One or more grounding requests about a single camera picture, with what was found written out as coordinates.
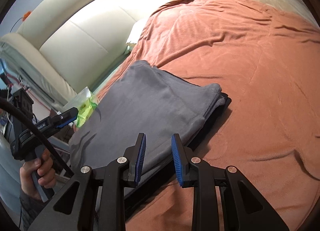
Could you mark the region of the grey t-shirt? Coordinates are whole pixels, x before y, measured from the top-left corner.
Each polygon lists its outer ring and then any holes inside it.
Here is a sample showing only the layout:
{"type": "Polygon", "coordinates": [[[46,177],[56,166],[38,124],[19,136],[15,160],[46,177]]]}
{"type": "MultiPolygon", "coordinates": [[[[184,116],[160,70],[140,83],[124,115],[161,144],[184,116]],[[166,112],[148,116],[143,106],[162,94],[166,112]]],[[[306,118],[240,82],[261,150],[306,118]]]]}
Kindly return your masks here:
{"type": "Polygon", "coordinates": [[[188,141],[212,112],[225,104],[216,83],[197,86],[169,72],[136,61],[117,80],[89,119],[73,134],[71,167],[108,165],[146,135],[143,172],[171,155],[171,137],[188,141]]]}

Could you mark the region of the black folded clothes stack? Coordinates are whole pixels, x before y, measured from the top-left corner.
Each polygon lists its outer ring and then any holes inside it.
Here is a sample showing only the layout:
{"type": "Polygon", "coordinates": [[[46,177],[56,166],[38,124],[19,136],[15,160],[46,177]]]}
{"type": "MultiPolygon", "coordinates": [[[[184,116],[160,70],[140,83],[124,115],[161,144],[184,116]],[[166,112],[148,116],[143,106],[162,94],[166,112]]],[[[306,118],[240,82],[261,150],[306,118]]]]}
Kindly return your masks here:
{"type": "MultiPolygon", "coordinates": [[[[209,151],[208,143],[210,139],[223,126],[232,112],[228,108],[232,101],[231,98],[226,93],[221,93],[221,98],[225,100],[225,104],[217,107],[204,123],[204,126],[188,141],[183,142],[184,146],[199,153],[201,157],[209,151]]],[[[172,179],[174,174],[174,162],[172,155],[170,155],[163,162],[142,174],[138,187],[134,189],[126,188],[124,196],[125,220],[129,220],[136,211],[142,208],[143,204],[151,200],[162,186],[172,179]]]]}

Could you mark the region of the green plastic packet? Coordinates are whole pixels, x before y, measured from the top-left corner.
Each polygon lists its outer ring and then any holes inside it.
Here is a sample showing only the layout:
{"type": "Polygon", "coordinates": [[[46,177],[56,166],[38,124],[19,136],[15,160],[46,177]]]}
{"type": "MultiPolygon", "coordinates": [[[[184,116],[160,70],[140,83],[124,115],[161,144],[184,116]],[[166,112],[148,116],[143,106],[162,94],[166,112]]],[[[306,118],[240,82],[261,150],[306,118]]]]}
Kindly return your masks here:
{"type": "Polygon", "coordinates": [[[79,94],[77,94],[71,101],[63,106],[62,111],[70,108],[77,108],[78,115],[74,122],[76,128],[80,128],[92,115],[93,111],[98,106],[100,100],[94,95],[88,87],[85,87],[79,94]]]}

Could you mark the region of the cream padded headboard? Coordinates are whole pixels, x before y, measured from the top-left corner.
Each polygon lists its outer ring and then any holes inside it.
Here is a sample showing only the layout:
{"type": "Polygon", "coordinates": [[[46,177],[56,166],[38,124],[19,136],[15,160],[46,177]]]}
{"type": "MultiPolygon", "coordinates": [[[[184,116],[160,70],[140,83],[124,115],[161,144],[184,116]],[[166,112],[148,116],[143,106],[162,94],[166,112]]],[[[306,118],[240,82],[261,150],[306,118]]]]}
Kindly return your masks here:
{"type": "Polygon", "coordinates": [[[167,1],[43,0],[1,37],[1,58],[42,98],[65,105],[99,86],[123,57],[134,24],[167,1]]]}

